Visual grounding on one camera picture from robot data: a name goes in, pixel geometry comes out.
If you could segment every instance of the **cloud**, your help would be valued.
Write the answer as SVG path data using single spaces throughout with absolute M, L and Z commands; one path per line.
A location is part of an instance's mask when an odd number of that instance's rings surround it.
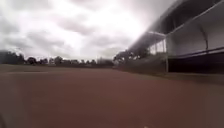
M 48 0 L 7 0 L 16 10 L 50 8 Z
M 172 1 L 0 0 L 0 49 L 38 58 L 110 58 L 131 46 Z

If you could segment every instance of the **red dirt ground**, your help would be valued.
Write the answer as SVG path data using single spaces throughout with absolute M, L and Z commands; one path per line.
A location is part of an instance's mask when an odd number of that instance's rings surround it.
M 224 86 L 106 69 L 0 74 L 7 128 L 223 128 Z

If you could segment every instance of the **gray cloud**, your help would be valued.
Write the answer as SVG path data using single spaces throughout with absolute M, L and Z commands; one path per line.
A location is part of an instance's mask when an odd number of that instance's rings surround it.
M 80 19 L 77 21 L 72 21 L 72 20 L 64 20 L 63 22 L 59 23 L 59 26 L 68 30 L 68 31 L 73 31 L 73 32 L 77 32 L 80 33 L 82 35 L 90 35 L 92 34 L 94 31 L 96 31 L 95 28 L 93 27 L 87 27 L 84 24 L 82 24 L 82 22 L 80 21 Z
M 4 34 L 18 33 L 19 28 L 0 15 L 0 32 Z
M 43 9 L 50 8 L 48 0 L 8 0 L 14 9 Z

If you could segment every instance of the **railing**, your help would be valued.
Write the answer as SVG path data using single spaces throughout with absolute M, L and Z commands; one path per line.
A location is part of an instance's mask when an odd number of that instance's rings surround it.
M 219 52 L 219 51 L 222 51 L 222 50 L 224 51 L 224 47 L 219 47 L 219 48 L 215 48 L 215 49 L 210 49 L 210 50 L 205 50 L 205 51 L 200 51 L 200 52 L 194 52 L 194 53 L 189 53 L 189 54 L 184 54 L 184 55 L 178 55 L 178 56 L 169 56 L 169 58 L 174 59 L 174 58 L 194 57 L 194 56 L 211 54 L 211 53 Z

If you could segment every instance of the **tree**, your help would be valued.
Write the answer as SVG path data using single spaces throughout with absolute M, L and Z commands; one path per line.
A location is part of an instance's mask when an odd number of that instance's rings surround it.
M 91 63 L 92 66 L 96 65 L 96 61 L 95 60 L 92 60 L 90 63 Z
M 54 63 L 55 63 L 56 65 L 61 65 L 61 64 L 62 64 L 62 60 L 63 60 L 62 57 L 57 56 L 57 57 L 54 59 Z
M 22 54 L 17 55 L 10 51 L 0 51 L 0 63 L 2 64 L 23 64 L 24 57 Z
M 28 64 L 31 64 L 31 65 L 37 64 L 37 60 L 34 57 L 29 57 L 27 59 L 27 62 L 28 62 Z

